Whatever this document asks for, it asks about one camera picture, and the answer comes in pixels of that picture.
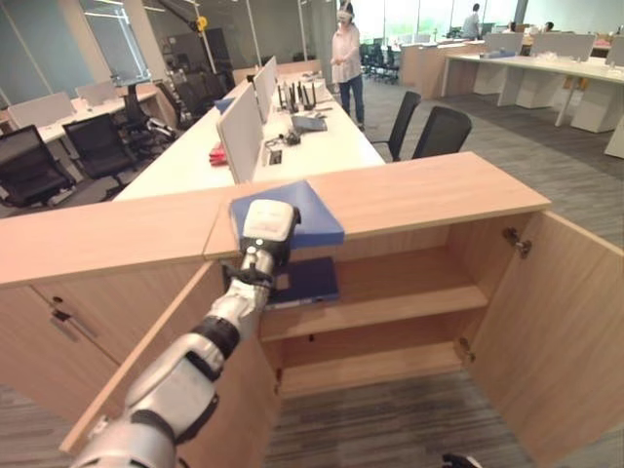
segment door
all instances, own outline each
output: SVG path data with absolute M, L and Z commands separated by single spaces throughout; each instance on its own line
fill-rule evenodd
M 0 382 L 68 421 L 117 368 L 29 287 L 0 291 L 0 323 Z
M 101 416 L 117 417 L 128 388 L 142 370 L 178 336 L 201 322 L 213 301 L 222 294 L 221 267 L 217 262 L 207 262 L 110 378 L 60 449 L 79 453 Z M 216 382 L 218 407 L 198 436 L 179 447 L 179 454 L 190 466 L 259 467 L 271 429 L 277 422 L 280 397 L 276 389 L 275 375 L 257 338 L 240 343 Z
M 35 288 L 121 363 L 200 264 L 201 260 L 84 275 Z
M 475 381 L 520 443 L 550 464 L 624 421 L 624 256 L 535 214 L 472 343 Z

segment blue folder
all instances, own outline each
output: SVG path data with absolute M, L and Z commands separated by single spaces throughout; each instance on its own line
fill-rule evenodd
M 299 208 L 301 224 L 294 229 L 292 249 L 337 246 L 344 242 L 344 229 L 306 180 L 234 200 L 230 212 L 239 239 L 243 235 L 243 225 L 250 204 L 257 199 L 286 202 Z

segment blue book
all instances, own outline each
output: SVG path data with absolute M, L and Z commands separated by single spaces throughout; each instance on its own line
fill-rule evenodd
M 258 199 L 276 200 L 299 208 L 301 224 L 294 229 L 291 249 L 338 246 L 344 242 L 344 229 L 306 180 L 234 200 L 230 212 L 239 239 L 243 236 L 250 204 Z
M 295 261 L 275 271 L 275 289 L 266 310 L 338 300 L 338 283 L 329 256 Z

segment pole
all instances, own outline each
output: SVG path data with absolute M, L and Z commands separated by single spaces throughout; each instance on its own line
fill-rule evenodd
M 257 46 L 257 37 L 255 37 L 254 17 L 252 16 L 252 7 L 250 7 L 250 0 L 247 0 L 247 13 L 250 16 L 250 24 L 252 25 L 253 44 L 255 45 L 255 55 L 257 56 L 257 66 L 262 66 L 262 59 L 260 58 L 260 48 Z
M 193 7 L 195 8 L 195 16 L 199 19 L 199 7 L 197 6 L 197 2 L 193 2 Z M 208 38 L 206 37 L 206 31 L 202 29 L 201 31 L 202 39 L 204 40 L 204 46 L 206 46 L 206 52 L 208 52 L 208 60 L 211 63 L 211 69 L 213 73 L 216 74 L 215 61 L 213 60 L 213 53 L 211 52 L 211 46 L 208 45 Z
M 301 27 L 301 45 L 303 46 L 303 59 L 308 61 L 308 51 L 305 44 L 305 32 L 303 29 L 303 13 L 301 12 L 301 0 L 294 0 L 299 9 L 299 26 Z

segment ceiling light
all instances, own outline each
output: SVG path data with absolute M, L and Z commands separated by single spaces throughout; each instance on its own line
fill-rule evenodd
M 123 5 L 124 2 L 118 2 L 115 0 L 96 0 L 97 2 L 101 2 L 101 3 L 108 3 L 110 5 Z
M 98 18 L 115 18 L 117 20 L 123 20 L 124 17 L 121 17 L 119 15 L 109 15 L 107 13 L 92 13 L 92 12 L 85 12 L 85 15 L 87 17 L 98 17 Z

